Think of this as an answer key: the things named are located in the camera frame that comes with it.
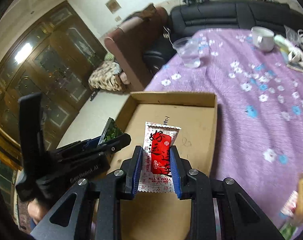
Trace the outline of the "person's left hand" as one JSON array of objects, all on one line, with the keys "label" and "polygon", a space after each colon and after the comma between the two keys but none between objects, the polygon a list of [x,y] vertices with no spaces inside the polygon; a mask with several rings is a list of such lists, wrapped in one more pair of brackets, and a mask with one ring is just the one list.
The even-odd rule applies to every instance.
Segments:
[{"label": "person's left hand", "polygon": [[37,198],[34,198],[27,206],[28,214],[36,225],[45,217],[49,210],[50,207]]}]

